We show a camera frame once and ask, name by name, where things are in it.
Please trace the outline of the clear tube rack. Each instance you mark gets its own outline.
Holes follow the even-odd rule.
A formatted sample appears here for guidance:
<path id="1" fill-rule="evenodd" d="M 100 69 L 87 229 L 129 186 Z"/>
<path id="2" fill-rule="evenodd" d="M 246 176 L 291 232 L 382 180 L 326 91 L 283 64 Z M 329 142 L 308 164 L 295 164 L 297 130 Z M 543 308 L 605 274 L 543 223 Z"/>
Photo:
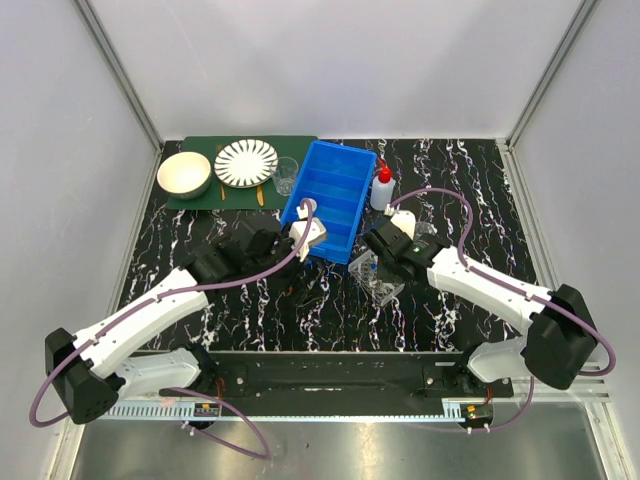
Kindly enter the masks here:
<path id="1" fill-rule="evenodd" d="M 348 265 L 348 272 L 378 307 L 384 307 L 404 289 L 404 284 L 384 283 L 378 278 L 378 271 L 371 272 L 369 266 L 378 257 L 367 250 Z"/>

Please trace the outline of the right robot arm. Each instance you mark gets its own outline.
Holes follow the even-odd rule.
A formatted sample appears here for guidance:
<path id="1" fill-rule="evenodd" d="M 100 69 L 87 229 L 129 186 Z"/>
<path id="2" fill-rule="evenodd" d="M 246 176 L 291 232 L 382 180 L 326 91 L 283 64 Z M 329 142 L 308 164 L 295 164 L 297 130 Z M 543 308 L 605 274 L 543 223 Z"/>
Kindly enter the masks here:
<path id="1" fill-rule="evenodd" d="M 563 284 L 556 290 L 502 274 L 432 235 L 412 239 L 389 220 L 364 235 L 386 281 L 428 285 L 496 315 L 518 337 L 468 348 L 454 371 L 454 384 L 476 396 L 489 383 L 532 376 L 568 389 L 595 350 L 595 324 L 583 295 Z"/>

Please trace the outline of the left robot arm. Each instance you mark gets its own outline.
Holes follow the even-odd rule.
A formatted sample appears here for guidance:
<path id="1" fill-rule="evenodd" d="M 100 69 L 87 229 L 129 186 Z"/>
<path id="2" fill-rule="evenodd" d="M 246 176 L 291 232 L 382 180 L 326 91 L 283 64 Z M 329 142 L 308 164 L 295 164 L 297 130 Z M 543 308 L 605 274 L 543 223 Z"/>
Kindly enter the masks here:
<path id="1" fill-rule="evenodd" d="M 104 415 L 117 401 L 186 388 L 203 396 L 222 382 L 211 355 L 185 344 L 167 354 L 135 357 L 143 344 L 179 320 L 212 304 L 219 290 L 296 274 L 312 246 L 327 233 L 318 222 L 295 222 L 286 231 L 244 226 L 196 249 L 158 285 L 110 317 L 45 339 L 45 384 L 53 387 L 76 424 Z"/>

